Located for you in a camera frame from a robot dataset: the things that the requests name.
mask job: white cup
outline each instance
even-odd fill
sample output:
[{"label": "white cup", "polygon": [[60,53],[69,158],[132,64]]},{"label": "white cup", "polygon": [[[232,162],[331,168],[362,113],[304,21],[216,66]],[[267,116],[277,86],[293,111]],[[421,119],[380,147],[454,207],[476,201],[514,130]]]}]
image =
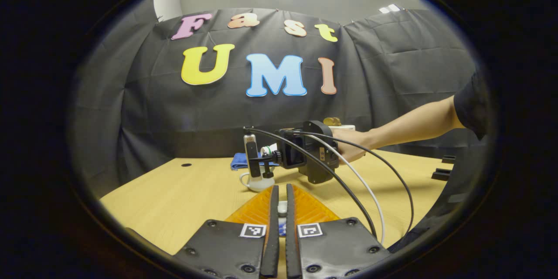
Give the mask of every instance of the white cup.
[{"label": "white cup", "polygon": [[[275,169],[275,167],[269,167],[269,169],[271,170],[271,172],[273,172],[273,170]],[[259,166],[259,170],[261,173],[265,172],[265,168],[263,166]],[[249,172],[245,172],[243,174],[241,174],[240,176],[240,180],[242,185],[244,185],[245,187],[249,188],[250,190],[254,191],[254,192],[261,192],[263,190],[265,190],[266,188],[268,188],[269,186],[273,186],[275,184],[275,180],[271,177],[271,178],[262,178],[259,181],[252,181],[251,180],[251,176],[249,176]],[[242,177],[243,176],[248,176],[248,182],[244,183],[242,181]]]}]

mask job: table surface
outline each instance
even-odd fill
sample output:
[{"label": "table surface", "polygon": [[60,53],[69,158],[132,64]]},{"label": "table surface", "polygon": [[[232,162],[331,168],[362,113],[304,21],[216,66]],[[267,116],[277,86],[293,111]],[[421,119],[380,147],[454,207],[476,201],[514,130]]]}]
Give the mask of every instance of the table surface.
[{"label": "table surface", "polygon": [[[431,178],[436,168],[452,169],[440,159],[374,150],[396,168],[411,190],[416,225],[430,210],[446,182]],[[239,182],[247,169],[231,170],[232,158],[175,158],[120,186],[100,199],[123,227],[132,228],[163,251],[174,255],[207,219],[225,220],[255,196]],[[384,247],[400,239],[411,219],[405,188],[387,165],[370,154],[351,163],[376,195],[385,220]],[[335,171],[366,207],[381,238],[378,209],[366,188],[347,166]],[[311,193],[340,218],[366,219],[335,179],[311,184],[297,169],[275,168],[279,201],[286,200],[285,184]],[[286,277],[285,238],[279,239],[279,274]]]}]

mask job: human hand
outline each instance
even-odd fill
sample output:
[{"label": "human hand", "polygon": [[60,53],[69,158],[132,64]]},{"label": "human hand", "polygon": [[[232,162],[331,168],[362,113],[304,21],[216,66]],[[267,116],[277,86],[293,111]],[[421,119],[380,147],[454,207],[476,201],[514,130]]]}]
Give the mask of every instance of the human hand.
[{"label": "human hand", "polygon": [[[333,129],[333,137],[339,138],[341,140],[347,140],[349,142],[353,142],[355,144],[359,144],[361,146],[365,146],[365,140],[367,138],[366,132],[358,132],[354,130],[347,130],[347,129]],[[353,162],[362,156],[364,156],[365,151],[361,150],[361,148],[345,144],[342,142],[337,142],[339,147],[339,152],[348,162]],[[339,160],[339,164],[345,164],[341,159]]]}]

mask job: letter m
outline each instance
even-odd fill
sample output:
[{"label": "letter m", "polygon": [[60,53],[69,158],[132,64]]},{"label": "letter m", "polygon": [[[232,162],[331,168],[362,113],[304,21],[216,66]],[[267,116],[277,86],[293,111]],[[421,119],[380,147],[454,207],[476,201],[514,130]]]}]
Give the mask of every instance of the letter m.
[{"label": "letter m", "polygon": [[253,53],[246,56],[246,60],[252,64],[252,80],[250,88],[246,90],[246,95],[250,97],[261,97],[267,94],[267,89],[263,87],[263,81],[267,83],[274,95],[279,93],[283,81],[285,88],[283,94],[289,96],[304,96],[306,88],[303,86],[303,78],[300,74],[301,57],[285,56],[279,68],[263,53]]}]

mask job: black sleeve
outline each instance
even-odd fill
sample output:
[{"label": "black sleeve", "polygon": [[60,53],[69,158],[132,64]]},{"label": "black sleeve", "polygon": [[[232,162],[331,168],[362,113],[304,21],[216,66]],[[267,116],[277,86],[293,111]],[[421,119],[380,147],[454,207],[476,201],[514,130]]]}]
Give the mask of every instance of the black sleeve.
[{"label": "black sleeve", "polygon": [[468,84],[454,96],[459,122],[481,140],[487,132],[487,91],[478,67]]}]

